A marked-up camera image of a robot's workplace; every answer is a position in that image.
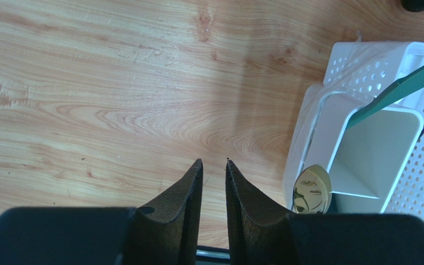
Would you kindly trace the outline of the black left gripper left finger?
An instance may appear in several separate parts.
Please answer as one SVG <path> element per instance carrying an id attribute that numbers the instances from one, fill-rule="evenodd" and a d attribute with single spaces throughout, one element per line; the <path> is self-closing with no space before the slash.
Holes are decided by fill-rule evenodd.
<path id="1" fill-rule="evenodd" d="M 141 207 L 18 207 L 0 215 L 0 264 L 194 264 L 203 163 Z"/>

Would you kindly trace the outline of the black and pink drawer box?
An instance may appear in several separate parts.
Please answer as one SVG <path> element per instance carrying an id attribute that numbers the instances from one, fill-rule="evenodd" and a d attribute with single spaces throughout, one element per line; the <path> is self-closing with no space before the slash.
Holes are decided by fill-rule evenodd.
<path id="1" fill-rule="evenodd" d="M 401 6 L 408 12 L 423 12 L 424 0 L 401 0 Z"/>

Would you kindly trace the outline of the white perforated utensil caddy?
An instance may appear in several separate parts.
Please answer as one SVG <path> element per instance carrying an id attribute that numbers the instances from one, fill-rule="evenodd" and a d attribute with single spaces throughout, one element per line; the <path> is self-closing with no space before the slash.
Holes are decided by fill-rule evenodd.
<path id="1" fill-rule="evenodd" d="M 351 125 L 355 113 L 424 66 L 421 42 L 335 43 L 322 83 L 306 92 L 282 186 L 288 209 L 318 211 L 298 178 L 312 165 L 329 175 L 338 213 L 403 213 L 424 221 L 424 87 Z"/>

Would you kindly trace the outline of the teal plastic knife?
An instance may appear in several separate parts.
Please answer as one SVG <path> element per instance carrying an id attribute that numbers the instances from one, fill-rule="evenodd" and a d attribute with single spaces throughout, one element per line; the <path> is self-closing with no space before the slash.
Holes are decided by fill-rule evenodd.
<path id="1" fill-rule="evenodd" d="M 355 126 L 385 107 L 424 88 L 424 66 L 409 75 L 399 78 L 383 90 L 368 105 L 354 113 L 347 123 L 347 129 Z"/>

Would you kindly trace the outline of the gold spoon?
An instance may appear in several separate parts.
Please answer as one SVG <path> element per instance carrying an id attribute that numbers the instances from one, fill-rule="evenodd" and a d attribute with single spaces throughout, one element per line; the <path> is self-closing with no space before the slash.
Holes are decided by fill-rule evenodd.
<path id="1" fill-rule="evenodd" d="M 332 185 L 328 172 L 320 165 L 303 170 L 294 184 L 292 211 L 297 214 L 325 214 L 331 200 Z"/>

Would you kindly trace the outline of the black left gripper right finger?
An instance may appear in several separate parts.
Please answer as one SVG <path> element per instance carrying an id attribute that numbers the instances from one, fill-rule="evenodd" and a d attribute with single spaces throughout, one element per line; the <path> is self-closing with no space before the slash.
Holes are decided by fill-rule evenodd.
<path id="1" fill-rule="evenodd" d="M 402 214 L 296 214 L 226 165 L 232 264 L 424 264 L 424 222 Z"/>

